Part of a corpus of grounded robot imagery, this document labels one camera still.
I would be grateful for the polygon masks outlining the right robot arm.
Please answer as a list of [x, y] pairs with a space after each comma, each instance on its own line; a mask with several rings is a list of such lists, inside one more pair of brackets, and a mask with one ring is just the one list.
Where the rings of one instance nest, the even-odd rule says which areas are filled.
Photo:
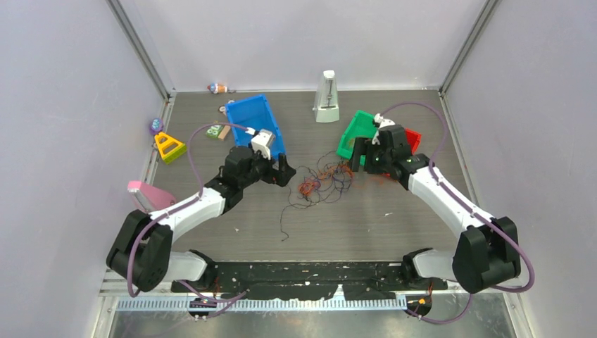
[[401, 125], [380, 127], [374, 137], [356, 137], [353, 172], [386, 175], [424, 201], [457, 239], [454, 251], [424, 248], [403, 257], [402, 280], [419, 289], [430, 278], [450, 280], [471, 294], [497, 287], [521, 273], [517, 227], [478, 208], [445, 179], [424, 154], [414, 154]]

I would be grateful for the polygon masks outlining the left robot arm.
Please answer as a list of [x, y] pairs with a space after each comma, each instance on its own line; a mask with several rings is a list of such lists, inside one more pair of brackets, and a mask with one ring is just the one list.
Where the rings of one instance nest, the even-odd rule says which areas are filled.
[[125, 278], [127, 292], [136, 297], [162, 282], [190, 282], [200, 292], [210, 290], [216, 274], [198, 251], [176, 252], [172, 245], [207, 220], [232, 210], [244, 190], [257, 182], [285, 187], [296, 174], [285, 154], [266, 158], [261, 150], [235, 146], [218, 174], [201, 191], [151, 213], [130, 212], [106, 257], [106, 265]]

